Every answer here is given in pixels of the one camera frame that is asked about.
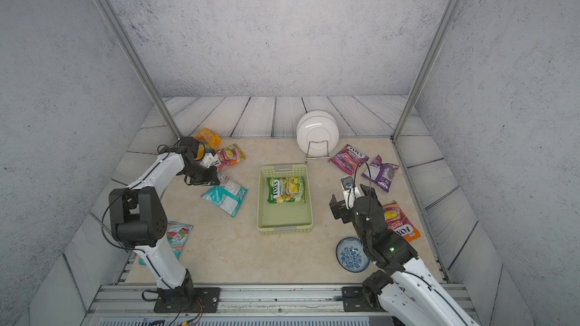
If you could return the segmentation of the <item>pink yellow Fox's candy bag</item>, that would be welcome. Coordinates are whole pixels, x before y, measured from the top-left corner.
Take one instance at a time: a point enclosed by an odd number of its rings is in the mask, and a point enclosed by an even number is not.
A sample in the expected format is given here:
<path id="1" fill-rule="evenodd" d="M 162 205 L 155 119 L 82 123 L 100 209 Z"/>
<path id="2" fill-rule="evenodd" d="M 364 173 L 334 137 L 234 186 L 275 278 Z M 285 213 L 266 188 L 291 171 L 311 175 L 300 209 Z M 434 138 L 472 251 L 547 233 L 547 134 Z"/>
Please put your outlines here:
<path id="1" fill-rule="evenodd" d="M 237 143 L 226 146 L 216 151 L 214 166 L 219 171 L 230 168 L 246 159 L 246 155 Z"/>

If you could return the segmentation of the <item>teal Fox's candy bag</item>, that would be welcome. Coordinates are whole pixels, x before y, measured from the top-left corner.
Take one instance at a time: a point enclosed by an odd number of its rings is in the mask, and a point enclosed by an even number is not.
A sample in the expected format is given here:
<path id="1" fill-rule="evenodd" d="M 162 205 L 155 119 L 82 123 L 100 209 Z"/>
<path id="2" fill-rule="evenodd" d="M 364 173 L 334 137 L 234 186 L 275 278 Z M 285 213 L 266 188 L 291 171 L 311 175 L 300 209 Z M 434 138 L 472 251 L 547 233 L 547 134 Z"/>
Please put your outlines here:
<path id="1" fill-rule="evenodd" d="M 243 203 L 248 190 L 232 181 L 226 175 L 217 173 L 219 184 L 201 195 L 207 202 L 220 208 L 231 217 L 235 217 Z"/>

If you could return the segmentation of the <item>green Fox's spring tea bag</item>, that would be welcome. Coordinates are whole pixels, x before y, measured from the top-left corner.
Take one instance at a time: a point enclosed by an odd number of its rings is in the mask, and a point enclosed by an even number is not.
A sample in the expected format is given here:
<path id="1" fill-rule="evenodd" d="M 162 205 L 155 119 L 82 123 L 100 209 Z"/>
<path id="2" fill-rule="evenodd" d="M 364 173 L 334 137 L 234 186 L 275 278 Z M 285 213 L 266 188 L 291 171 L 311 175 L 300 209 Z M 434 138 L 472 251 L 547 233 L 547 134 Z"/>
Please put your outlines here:
<path id="1" fill-rule="evenodd" d="M 267 178 L 270 204 L 305 202 L 306 183 L 303 177 Z"/>

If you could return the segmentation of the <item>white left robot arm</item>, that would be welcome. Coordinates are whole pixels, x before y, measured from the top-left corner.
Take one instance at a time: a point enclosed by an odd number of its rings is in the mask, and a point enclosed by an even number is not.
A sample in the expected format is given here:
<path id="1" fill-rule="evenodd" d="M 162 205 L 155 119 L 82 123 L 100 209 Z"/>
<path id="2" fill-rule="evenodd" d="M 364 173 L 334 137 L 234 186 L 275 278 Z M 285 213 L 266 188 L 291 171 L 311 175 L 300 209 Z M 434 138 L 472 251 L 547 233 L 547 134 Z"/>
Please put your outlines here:
<path id="1" fill-rule="evenodd" d="M 216 151 L 194 137 L 182 137 L 157 152 L 156 161 L 136 181 L 110 193 L 104 214 L 110 217 L 113 239 L 139 255 L 156 277 L 158 300 L 190 303 L 196 292 L 167 239 L 169 221 L 161 196 L 176 176 L 183 176 L 188 186 L 217 186 Z"/>

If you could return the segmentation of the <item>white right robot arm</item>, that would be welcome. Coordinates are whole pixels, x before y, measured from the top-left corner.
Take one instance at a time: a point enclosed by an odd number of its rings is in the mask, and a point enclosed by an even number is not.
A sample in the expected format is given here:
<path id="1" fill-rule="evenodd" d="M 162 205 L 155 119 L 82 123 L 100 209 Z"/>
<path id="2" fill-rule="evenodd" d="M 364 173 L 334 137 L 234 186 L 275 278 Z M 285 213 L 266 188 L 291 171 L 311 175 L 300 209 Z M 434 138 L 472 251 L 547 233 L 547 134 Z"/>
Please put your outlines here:
<path id="1" fill-rule="evenodd" d="M 378 267 L 362 283 L 368 307 L 383 309 L 404 325 L 476 325 L 435 279 L 417 251 L 385 223 L 376 192 L 341 179 L 344 200 L 332 196 L 333 217 L 351 223 L 364 254 Z"/>

